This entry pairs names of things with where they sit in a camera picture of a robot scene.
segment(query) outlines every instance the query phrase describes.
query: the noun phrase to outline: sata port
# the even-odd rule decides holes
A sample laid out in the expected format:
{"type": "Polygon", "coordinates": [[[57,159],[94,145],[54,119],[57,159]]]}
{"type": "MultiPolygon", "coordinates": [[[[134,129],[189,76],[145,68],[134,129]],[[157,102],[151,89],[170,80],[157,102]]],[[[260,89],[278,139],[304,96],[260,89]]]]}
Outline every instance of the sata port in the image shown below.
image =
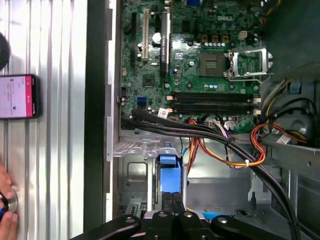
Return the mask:
{"type": "Polygon", "coordinates": [[[138,103],[146,103],[147,102],[147,97],[146,96],[140,96],[136,98],[136,101],[138,103]]]}
{"type": "Polygon", "coordinates": [[[147,106],[148,98],[146,96],[140,96],[136,98],[136,104],[140,108],[145,108],[147,106]]]}

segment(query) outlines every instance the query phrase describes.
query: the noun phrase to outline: hand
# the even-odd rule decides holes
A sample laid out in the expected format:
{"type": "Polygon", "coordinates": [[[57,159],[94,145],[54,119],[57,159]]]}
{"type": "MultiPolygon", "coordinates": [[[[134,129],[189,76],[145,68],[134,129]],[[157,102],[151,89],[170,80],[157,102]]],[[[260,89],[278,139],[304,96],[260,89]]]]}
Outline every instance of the hand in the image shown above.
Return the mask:
{"type": "MultiPolygon", "coordinates": [[[[0,193],[6,198],[11,199],[15,196],[10,187],[11,179],[4,166],[0,165],[0,193]]],[[[0,200],[0,209],[4,203],[0,200]]],[[[6,212],[0,222],[0,240],[16,240],[17,238],[18,215],[6,212]]]]}

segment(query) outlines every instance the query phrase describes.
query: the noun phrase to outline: ram slot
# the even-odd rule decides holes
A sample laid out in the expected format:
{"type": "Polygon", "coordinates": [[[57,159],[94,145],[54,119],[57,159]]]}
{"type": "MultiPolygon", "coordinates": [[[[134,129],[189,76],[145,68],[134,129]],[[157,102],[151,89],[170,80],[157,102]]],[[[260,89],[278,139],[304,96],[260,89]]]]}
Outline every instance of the ram slot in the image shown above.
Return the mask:
{"type": "Polygon", "coordinates": [[[142,18],[142,61],[148,61],[148,47],[149,47],[149,16],[148,8],[143,9],[142,18]]]}
{"type": "Polygon", "coordinates": [[[137,46],[137,13],[131,13],[131,47],[130,47],[130,64],[136,66],[136,46],[137,46]]]}
{"type": "Polygon", "coordinates": [[[176,92],[172,96],[179,103],[248,103],[253,99],[251,94],[240,93],[176,92]]]}
{"type": "Polygon", "coordinates": [[[249,115],[253,113],[250,105],[214,105],[214,104],[180,104],[174,106],[177,114],[219,114],[249,115]]]}

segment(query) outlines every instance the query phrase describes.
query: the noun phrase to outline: motherboard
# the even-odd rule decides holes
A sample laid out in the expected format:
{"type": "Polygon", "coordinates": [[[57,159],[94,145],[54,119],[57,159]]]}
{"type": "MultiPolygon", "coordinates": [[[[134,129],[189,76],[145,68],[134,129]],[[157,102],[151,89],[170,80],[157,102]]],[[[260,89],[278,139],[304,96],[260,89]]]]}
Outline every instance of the motherboard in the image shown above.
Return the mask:
{"type": "Polygon", "coordinates": [[[247,2],[124,0],[121,114],[141,108],[250,131],[271,56],[262,47],[260,1],[247,2]]]}

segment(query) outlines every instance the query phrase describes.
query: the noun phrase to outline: phone screen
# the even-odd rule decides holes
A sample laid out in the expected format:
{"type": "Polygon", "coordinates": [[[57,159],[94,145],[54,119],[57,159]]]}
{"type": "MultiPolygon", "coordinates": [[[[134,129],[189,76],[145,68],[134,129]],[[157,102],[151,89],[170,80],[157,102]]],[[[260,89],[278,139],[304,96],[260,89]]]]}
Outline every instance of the phone screen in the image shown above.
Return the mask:
{"type": "Polygon", "coordinates": [[[0,78],[0,118],[32,118],[34,79],[31,75],[2,76],[0,78]]]}

